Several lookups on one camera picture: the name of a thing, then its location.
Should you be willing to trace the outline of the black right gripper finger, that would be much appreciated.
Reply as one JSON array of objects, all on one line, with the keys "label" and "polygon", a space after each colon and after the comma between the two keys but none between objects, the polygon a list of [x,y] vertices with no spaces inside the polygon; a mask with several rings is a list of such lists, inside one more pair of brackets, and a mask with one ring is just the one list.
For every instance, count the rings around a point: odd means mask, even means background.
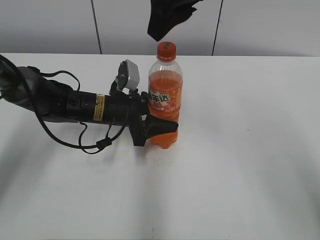
[{"label": "black right gripper finger", "polygon": [[151,0],[147,34],[157,42],[162,40],[184,21],[183,14],[178,11],[182,5],[182,0]]},{"label": "black right gripper finger", "polygon": [[197,10],[195,5],[202,0],[176,0],[172,7],[173,26],[177,26],[187,21]]}]

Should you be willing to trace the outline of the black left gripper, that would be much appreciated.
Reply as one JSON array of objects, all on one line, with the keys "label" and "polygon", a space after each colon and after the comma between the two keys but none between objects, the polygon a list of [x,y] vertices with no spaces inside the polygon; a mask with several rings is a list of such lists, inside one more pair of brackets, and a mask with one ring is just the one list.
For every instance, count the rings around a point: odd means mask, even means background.
[{"label": "black left gripper", "polygon": [[106,99],[106,120],[110,126],[120,126],[111,141],[115,141],[128,127],[133,145],[143,147],[147,139],[175,133],[179,124],[175,121],[157,118],[149,114],[148,93],[130,90],[128,94],[115,91]]}]

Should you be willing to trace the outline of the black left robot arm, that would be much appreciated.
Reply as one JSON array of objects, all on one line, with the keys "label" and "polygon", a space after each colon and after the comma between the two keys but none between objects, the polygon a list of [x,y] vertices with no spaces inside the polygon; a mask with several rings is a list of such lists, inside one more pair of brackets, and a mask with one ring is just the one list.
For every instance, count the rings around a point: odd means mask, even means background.
[{"label": "black left robot arm", "polygon": [[4,99],[14,105],[33,111],[35,103],[44,122],[93,123],[127,127],[134,146],[143,147],[152,137],[174,133],[176,121],[150,115],[147,92],[130,90],[124,93],[114,80],[108,95],[72,89],[52,80],[52,73],[42,73],[35,67],[19,67],[33,99],[30,100],[22,82],[14,71],[0,67],[0,91]]}]

